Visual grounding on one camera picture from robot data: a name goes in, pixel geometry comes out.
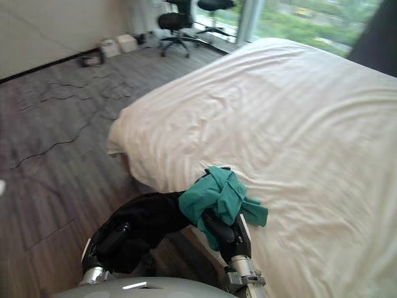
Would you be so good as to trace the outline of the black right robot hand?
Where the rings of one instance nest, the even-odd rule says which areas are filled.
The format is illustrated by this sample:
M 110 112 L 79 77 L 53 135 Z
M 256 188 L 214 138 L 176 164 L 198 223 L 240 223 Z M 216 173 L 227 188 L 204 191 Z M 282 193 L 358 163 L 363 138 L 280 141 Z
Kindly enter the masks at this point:
M 251 258 L 251 236 L 242 213 L 236 216 L 230 226 L 217 217 L 211 209 L 206 209 L 202 213 L 202 218 L 205 227 L 217 240 L 220 255 L 226 263 L 235 256 Z

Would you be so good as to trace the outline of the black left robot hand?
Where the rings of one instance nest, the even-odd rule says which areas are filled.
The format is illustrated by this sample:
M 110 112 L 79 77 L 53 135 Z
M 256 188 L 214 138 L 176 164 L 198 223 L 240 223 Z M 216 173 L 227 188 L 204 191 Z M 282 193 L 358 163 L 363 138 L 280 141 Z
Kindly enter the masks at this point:
M 100 235 L 98 230 L 87 240 L 81 257 L 83 273 L 89 269 L 100 267 L 111 271 L 110 259 L 130 233 L 130 224 L 125 222 L 112 229 L 106 237 Z

